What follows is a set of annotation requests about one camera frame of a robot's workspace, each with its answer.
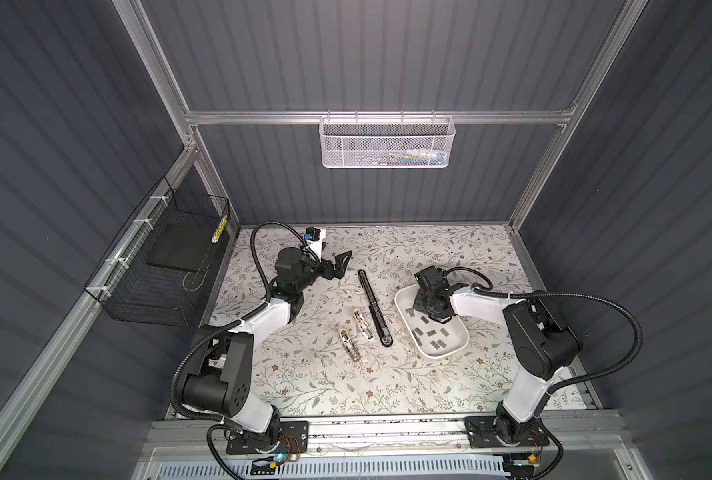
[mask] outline beige clip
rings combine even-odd
[[[351,337],[348,336],[348,332],[345,330],[340,331],[340,340],[343,343],[343,346],[345,347],[345,351],[348,352],[348,354],[351,356],[351,360],[354,362],[358,362],[361,360],[361,353],[356,350],[356,347],[354,346],[354,343],[351,341]]]
[[[358,325],[358,329],[361,332],[361,335],[363,335],[368,342],[374,340],[374,333],[372,333],[372,330],[370,330],[369,325],[367,325],[367,321],[364,320],[364,316],[361,315],[361,310],[354,309],[354,318],[356,319],[356,325]]]

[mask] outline gray wall panel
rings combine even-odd
[[[462,125],[450,166],[330,169],[313,126],[202,126],[244,224],[505,220],[556,128]]]
[[[144,0],[193,110],[569,106],[621,0]]]
[[[181,149],[111,4],[0,2],[0,409]],[[0,477],[129,475],[187,337],[102,317]]]
[[[618,300],[643,350],[595,382],[657,478],[712,476],[712,2],[650,1],[522,231],[554,290]],[[596,370],[619,316],[568,302]]]

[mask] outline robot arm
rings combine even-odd
[[[415,274],[420,290],[414,308],[437,322],[452,315],[474,316],[508,330],[520,368],[497,407],[495,429],[505,445],[518,444],[534,428],[549,398],[547,390],[562,380],[582,343],[548,299],[516,300],[477,293],[463,283],[450,285],[435,266]]]
[[[279,414],[275,407],[249,391],[252,351],[268,336],[295,321],[304,302],[304,290],[317,278],[332,280],[345,275],[351,252],[337,255],[334,263],[319,260],[324,236],[324,230],[309,228],[304,247],[282,249],[274,265],[277,276],[271,298],[244,315],[235,328],[201,347],[190,357],[178,378],[176,394],[181,404],[230,418],[245,429],[257,447],[278,441]],[[194,344],[219,329],[202,326]],[[226,356],[223,368],[209,365],[208,360],[217,360],[222,355]]]

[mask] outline black wire basket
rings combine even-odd
[[[228,216],[227,198],[169,189],[147,219],[132,221],[140,225],[122,252],[108,249],[95,271],[111,262],[107,280],[85,291],[114,320],[187,326],[212,258],[229,241]]]

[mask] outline white tray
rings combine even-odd
[[[417,312],[413,304],[419,289],[419,285],[406,286],[394,297],[414,347],[428,360],[438,360],[464,349],[470,340],[465,323],[457,315],[447,323],[438,323]]]

